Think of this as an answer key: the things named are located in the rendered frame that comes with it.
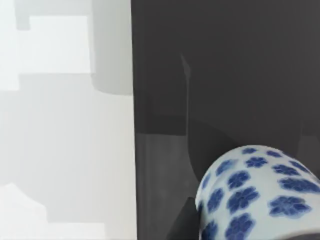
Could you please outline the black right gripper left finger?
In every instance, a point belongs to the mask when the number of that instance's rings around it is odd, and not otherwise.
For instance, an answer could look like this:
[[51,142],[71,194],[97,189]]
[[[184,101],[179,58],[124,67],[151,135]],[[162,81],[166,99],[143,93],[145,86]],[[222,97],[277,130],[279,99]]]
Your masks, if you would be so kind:
[[188,197],[165,240],[199,240],[200,215],[195,199]]

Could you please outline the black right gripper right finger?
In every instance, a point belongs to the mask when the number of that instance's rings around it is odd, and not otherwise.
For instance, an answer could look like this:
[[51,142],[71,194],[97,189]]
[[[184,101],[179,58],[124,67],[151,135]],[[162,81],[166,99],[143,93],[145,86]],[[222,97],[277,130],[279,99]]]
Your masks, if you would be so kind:
[[306,233],[292,236],[289,240],[320,240],[320,233]]

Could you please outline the white cup with blue flowers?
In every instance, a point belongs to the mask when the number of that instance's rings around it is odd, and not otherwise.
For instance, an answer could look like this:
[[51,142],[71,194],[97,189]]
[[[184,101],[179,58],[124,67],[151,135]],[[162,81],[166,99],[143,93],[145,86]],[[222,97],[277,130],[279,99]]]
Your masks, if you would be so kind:
[[320,235],[320,179],[279,149],[247,145],[215,160],[196,192],[198,240]]

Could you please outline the grey cabinet with dark inside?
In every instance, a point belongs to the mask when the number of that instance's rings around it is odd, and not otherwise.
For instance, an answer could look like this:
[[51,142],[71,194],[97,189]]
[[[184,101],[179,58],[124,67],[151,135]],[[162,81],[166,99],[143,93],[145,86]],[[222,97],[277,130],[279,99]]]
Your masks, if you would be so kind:
[[210,164],[265,145],[320,177],[320,0],[131,0],[137,239]]

